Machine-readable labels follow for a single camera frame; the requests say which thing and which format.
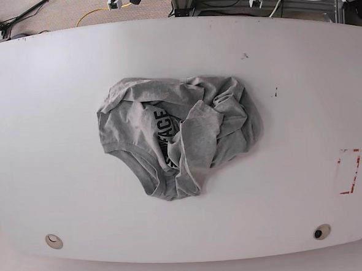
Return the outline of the aluminium frame stand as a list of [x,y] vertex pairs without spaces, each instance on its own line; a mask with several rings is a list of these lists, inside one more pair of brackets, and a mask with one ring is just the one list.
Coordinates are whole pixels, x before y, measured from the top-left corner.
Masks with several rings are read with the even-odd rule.
[[345,6],[342,0],[170,0],[175,17],[265,16],[293,17],[316,14],[331,23],[344,24]]

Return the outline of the open table grommet hole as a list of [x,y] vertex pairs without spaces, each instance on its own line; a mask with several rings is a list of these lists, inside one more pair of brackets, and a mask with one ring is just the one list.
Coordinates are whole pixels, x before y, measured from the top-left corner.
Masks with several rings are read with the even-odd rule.
[[313,237],[315,240],[324,240],[331,233],[331,226],[329,224],[321,224],[319,225],[313,233]]

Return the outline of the grey printed T-shirt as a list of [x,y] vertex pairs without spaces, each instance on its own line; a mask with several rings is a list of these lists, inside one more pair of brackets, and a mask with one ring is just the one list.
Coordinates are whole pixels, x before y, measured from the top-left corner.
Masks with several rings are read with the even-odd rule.
[[105,153],[124,162],[146,195],[196,197],[209,170],[245,154],[261,132],[235,77],[124,78],[97,111]]

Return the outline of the red tape rectangle marking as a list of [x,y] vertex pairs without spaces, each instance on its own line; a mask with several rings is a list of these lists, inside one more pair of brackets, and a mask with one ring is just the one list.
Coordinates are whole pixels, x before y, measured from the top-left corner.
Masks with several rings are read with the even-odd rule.
[[337,160],[336,188],[338,194],[353,193],[360,166],[360,149],[342,149]]

